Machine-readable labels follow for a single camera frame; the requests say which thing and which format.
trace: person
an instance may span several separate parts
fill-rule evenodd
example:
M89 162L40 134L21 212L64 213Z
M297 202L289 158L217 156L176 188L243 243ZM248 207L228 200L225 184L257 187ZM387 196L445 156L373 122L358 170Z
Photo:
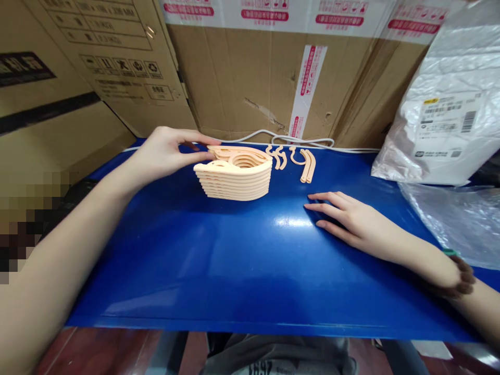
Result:
M28 374L35 368L46 347L63 327L80 288L132 197L156 179L189 164L214 158L211 153L200 152L193 142L220 144L193 130L155 129L126 162L103 178L35 247L9 285L0 306L0 373ZM196 152L183 154L179 152L179 144ZM460 271L448 256L404 231L372 207L341 192L308 197L331 203L305 204L305 208L323 212L341 223L345 229L326 220L319 220L316 225L352 247L406 267L437 288L452 289L460 283ZM472 293L450 300L450 303L487 341L500 347L499 293L477 280ZM355 365L345 355L345 340L319 343L310 343L308 339L270 340L268 336L235 336L218 355L226 361L225 367L221 368L221 361L217 362L214 356L207 362L205 372L231 373L240 368L252 374L253 368L257 369L254 373L259 369L262 373L264 369L269 375L280 369L281 373L287 373L290 369L287 366L291 365L295 369L302 366L299 372L303 373L355 372Z

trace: pixelated area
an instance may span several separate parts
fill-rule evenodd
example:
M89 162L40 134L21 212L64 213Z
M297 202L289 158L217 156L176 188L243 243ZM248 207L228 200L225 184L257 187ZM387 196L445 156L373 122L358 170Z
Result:
M46 172L42 184L0 184L0 284L8 284L9 273L20 271L19 260L31 255L54 219L69 180L68 173Z

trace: floor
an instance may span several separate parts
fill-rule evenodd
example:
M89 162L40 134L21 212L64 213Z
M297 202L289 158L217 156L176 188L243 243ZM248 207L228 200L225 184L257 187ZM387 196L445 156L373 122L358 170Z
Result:
M153 365L165 352L163 331L67 328L61 331L39 364L36 375L166 375L165 367ZM350 339L351 356L359 375L392 375L383 351L371 340ZM431 375L491 375L493 368L448 346L454 359L423 357ZM204 332L190 332L179 375L196 375L208 354Z

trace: clear plastic bag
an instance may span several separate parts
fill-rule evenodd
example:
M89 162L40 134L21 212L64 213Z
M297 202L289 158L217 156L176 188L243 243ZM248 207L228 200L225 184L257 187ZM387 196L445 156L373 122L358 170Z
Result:
M500 189L398 185L443 248L472 266L500 270Z

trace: black label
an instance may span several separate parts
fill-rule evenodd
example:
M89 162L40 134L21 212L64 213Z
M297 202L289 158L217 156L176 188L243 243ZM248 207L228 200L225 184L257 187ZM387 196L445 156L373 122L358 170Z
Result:
M33 52L0 54L0 87L56 78Z

